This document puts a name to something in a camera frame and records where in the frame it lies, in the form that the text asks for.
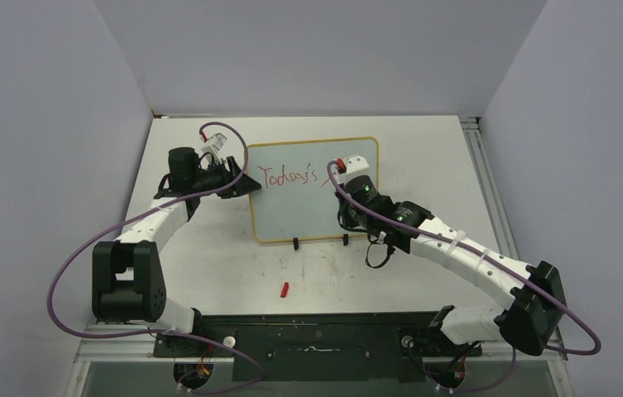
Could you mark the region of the yellow framed whiteboard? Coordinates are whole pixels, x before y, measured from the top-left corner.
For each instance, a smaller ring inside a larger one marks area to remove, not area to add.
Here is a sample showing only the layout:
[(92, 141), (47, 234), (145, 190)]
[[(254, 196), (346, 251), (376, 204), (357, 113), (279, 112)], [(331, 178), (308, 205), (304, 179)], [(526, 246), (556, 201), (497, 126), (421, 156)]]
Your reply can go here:
[(369, 175), (379, 181), (374, 137), (251, 144), (247, 174), (261, 184), (249, 196), (254, 237), (260, 243), (343, 237), (326, 166), (349, 155), (368, 160)]

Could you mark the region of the red marker cap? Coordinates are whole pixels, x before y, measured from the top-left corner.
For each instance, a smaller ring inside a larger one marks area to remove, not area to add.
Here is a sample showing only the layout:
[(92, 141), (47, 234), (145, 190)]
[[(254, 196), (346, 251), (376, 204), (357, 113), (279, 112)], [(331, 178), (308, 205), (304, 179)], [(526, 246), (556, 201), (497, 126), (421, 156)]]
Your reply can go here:
[(282, 286), (281, 292), (280, 292), (280, 296), (281, 298), (286, 298), (287, 294), (289, 292), (290, 289), (290, 283), (289, 282), (285, 282)]

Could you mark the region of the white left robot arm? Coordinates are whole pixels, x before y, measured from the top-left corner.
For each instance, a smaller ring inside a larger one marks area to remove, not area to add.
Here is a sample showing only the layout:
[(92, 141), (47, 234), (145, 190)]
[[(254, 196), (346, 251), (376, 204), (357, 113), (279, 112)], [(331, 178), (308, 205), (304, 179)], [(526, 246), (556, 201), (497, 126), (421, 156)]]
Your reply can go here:
[(110, 242), (99, 242), (92, 253), (92, 309), (100, 320), (132, 322), (176, 331), (174, 343), (186, 356), (197, 356), (207, 333), (195, 326), (199, 312), (168, 297), (160, 253), (175, 232), (193, 216), (203, 193), (221, 199), (243, 197), (261, 190), (234, 157), (215, 157), (208, 166), (191, 147), (168, 153), (169, 172), (151, 202), (153, 212)]

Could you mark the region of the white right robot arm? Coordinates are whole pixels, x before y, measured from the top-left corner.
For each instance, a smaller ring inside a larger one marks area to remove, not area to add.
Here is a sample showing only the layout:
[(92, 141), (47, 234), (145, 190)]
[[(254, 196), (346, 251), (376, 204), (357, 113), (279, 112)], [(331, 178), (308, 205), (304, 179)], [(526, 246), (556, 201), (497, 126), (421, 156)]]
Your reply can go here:
[(441, 265), (489, 296), (477, 308), (441, 309), (428, 332), (435, 352), (449, 354), (471, 342), (503, 341), (531, 356), (543, 353), (566, 303), (554, 266), (531, 265), (492, 251), (415, 203), (393, 202), (367, 175), (341, 184), (336, 195), (342, 225), (360, 227), (391, 251)]

